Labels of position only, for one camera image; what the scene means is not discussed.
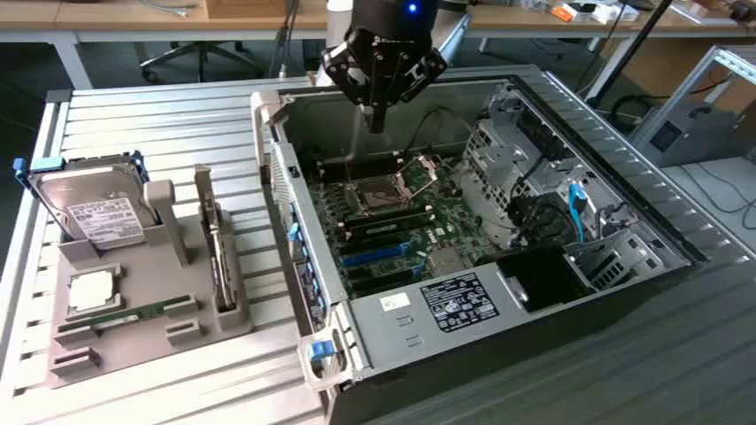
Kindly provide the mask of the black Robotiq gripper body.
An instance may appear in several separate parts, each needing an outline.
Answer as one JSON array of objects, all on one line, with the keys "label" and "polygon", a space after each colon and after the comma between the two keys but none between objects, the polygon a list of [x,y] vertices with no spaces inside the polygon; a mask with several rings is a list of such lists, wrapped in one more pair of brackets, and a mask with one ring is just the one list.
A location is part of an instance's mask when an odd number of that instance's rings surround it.
[{"label": "black Robotiq gripper body", "polygon": [[431,31],[438,16],[439,1],[356,0],[346,34],[350,53],[367,55],[375,44],[407,44],[412,50],[431,50]]}]

